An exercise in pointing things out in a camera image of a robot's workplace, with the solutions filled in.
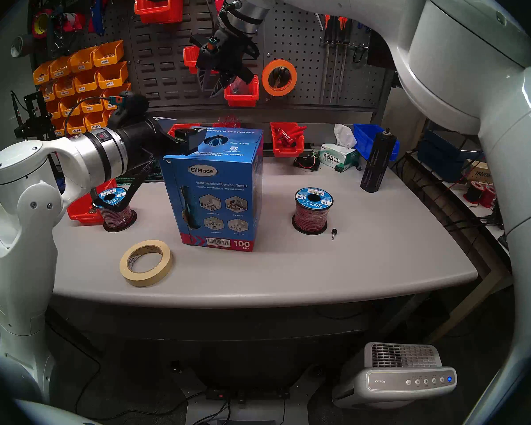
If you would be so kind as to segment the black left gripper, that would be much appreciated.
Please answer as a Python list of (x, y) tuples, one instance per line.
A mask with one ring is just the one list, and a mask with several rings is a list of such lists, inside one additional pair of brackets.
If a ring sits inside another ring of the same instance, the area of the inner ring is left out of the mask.
[(207, 135), (206, 127), (189, 127), (173, 130), (177, 119), (161, 116), (136, 118), (123, 124), (123, 143), (127, 154), (126, 172), (144, 166), (151, 157), (159, 160), (166, 155), (190, 155), (197, 152)]

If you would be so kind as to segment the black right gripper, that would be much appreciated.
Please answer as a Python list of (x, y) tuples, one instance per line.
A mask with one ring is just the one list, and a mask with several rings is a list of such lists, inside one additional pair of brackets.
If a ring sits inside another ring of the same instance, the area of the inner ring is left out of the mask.
[[(249, 84), (253, 73), (243, 64), (244, 55), (257, 59), (258, 46), (250, 37), (237, 36), (225, 28), (217, 29), (212, 36), (194, 34), (190, 43), (199, 48), (196, 60), (197, 78), (202, 93), (210, 93), (210, 98), (223, 95), (236, 78)], [(212, 72), (217, 72), (213, 84)]]

